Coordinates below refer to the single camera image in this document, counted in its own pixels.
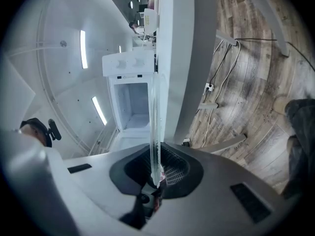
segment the clear tube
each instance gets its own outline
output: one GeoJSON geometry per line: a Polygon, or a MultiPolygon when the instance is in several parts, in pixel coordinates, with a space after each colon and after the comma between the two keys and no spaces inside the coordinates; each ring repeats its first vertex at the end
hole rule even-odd
{"type": "Polygon", "coordinates": [[[161,175],[161,141],[160,141],[160,117],[159,117],[159,76],[155,72],[152,79],[152,99],[150,113],[151,130],[151,177],[154,185],[158,188],[161,175]]]}

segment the black slot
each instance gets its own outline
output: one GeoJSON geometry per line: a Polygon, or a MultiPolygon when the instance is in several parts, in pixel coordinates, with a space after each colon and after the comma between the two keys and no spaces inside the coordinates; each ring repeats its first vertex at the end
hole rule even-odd
{"type": "Polygon", "coordinates": [[[90,164],[85,163],[85,164],[81,164],[78,166],[70,167],[70,168],[68,168],[68,170],[69,170],[70,174],[73,174],[73,173],[83,171],[83,170],[86,170],[89,168],[92,168],[92,166],[90,164]]]}
{"type": "Polygon", "coordinates": [[[230,188],[255,224],[271,214],[270,210],[243,183],[230,188]]]}

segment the vinyl plank flooring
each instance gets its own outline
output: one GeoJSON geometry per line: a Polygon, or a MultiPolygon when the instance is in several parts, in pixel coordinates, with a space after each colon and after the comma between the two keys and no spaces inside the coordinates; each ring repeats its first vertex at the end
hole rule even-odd
{"type": "MultiPolygon", "coordinates": [[[[287,0],[271,0],[285,37],[315,63],[314,46],[298,13],[287,0]]],[[[266,20],[251,0],[218,0],[218,29],[235,38],[275,38],[266,20]]],[[[304,58],[289,46],[289,57],[281,55],[274,41],[241,41],[235,68],[222,87],[213,110],[205,146],[239,134],[247,139],[220,153],[266,181],[281,193],[288,181],[286,142],[294,130],[286,117],[272,110],[276,97],[315,98],[315,73],[304,58]]],[[[214,76],[227,49],[222,43],[214,55],[208,81],[214,76]]],[[[226,56],[206,102],[214,102],[220,85],[236,58],[239,47],[226,56]]],[[[190,127],[192,148],[200,148],[208,128],[210,111],[200,110],[190,127]]]]}

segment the wire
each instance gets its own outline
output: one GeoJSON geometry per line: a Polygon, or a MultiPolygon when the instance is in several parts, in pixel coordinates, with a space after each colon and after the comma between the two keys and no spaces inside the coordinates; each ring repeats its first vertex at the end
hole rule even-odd
{"type": "MultiPolygon", "coordinates": [[[[219,48],[219,46],[222,44],[223,40],[219,43],[219,45],[215,48],[214,52],[213,52],[213,55],[212,55],[212,61],[213,61],[213,56],[214,54],[216,53],[217,49],[219,48]]],[[[207,98],[207,92],[208,92],[208,89],[206,90],[206,96],[205,96],[205,99],[203,100],[203,103],[205,103],[206,101],[206,98],[207,98]]]]}
{"type": "MultiPolygon", "coordinates": [[[[265,39],[265,38],[236,38],[235,40],[264,40],[264,41],[277,41],[277,39],[265,39]]],[[[315,72],[315,67],[311,64],[311,62],[305,57],[305,55],[297,49],[291,42],[286,41],[290,46],[292,46],[305,60],[306,62],[310,65],[312,70],[315,72]]]]}
{"type": "MultiPolygon", "coordinates": [[[[222,84],[221,84],[219,93],[218,93],[218,95],[216,96],[214,103],[216,102],[217,98],[219,97],[219,95],[220,95],[220,93],[221,93],[221,90],[222,90],[222,87],[223,87],[225,81],[227,80],[228,76],[230,75],[230,73],[231,73],[232,70],[234,69],[235,64],[236,64],[236,61],[237,61],[237,59],[238,59],[238,56],[240,55],[240,52],[241,52],[241,43],[240,43],[239,41],[236,41],[236,42],[240,45],[240,48],[239,48],[239,50],[238,50],[238,54],[237,54],[237,56],[236,56],[235,61],[232,63],[232,65],[231,65],[231,67],[230,67],[230,70],[229,70],[229,72],[228,72],[226,78],[224,79],[224,81],[223,81],[222,84]]],[[[204,147],[204,145],[205,145],[205,143],[206,143],[207,134],[208,134],[208,132],[209,132],[209,125],[210,125],[210,118],[211,118],[212,111],[213,111],[213,109],[211,110],[210,115],[209,115],[208,126],[207,126],[207,132],[206,132],[206,135],[205,135],[205,140],[204,140],[204,142],[203,142],[202,148],[204,147]]]]}
{"type": "Polygon", "coordinates": [[[223,61],[225,60],[225,57],[226,57],[226,55],[227,55],[227,53],[228,53],[230,47],[231,47],[231,44],[228,45],[228,47],[227,47],[227,49],[226,49],[226,52],[225,52],[225,54],[224,54],[224,57],[223,57],[223,59],[222,59],[222,61],[221,61],[221,63],[220,63],[220,65],[218,66],[218,68],[217,68],[217,70],[216,70],[214,76],[213,76],[213,77],[211,78],[211,80],[210,80],[210,84],[211,84],[211,81],[214,79],[214,77],[217,75],[217,72],[219,71],[221,65],[223,64],[223,61]]]}

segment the black grate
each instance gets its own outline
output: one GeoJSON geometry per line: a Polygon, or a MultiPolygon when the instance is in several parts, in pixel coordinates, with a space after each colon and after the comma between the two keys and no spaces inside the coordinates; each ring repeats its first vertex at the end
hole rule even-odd
{"type": "Polygon", "coordinates": [[[188,163],[164,147],[161,148],[161,165],[168,186],[180,182],[188,174],[188,163]]]}
{"type": "Polygon", "coordinates": [[[243,183],[233,185],[230,188],[254,223],[264,220],[271,214],[270,210],[243,183]]]}
{"type": "Polygon", "coordinates": [[[150,150],[142,153],[125,165],[125,173],[135,182],[144,186],[151,181],[150,150]]]}
{"type": "Polygon", "coordinates": [[[73,174],[73,173],[83,171],[83,170],[86,170],[89,168],[92,168],[92,166],[88,163],[85,163],[85,164],[81,164],[78,166],[70,167],[70,168],[68,168],[68,170],[69,170],[70,174],[73,174]]]}

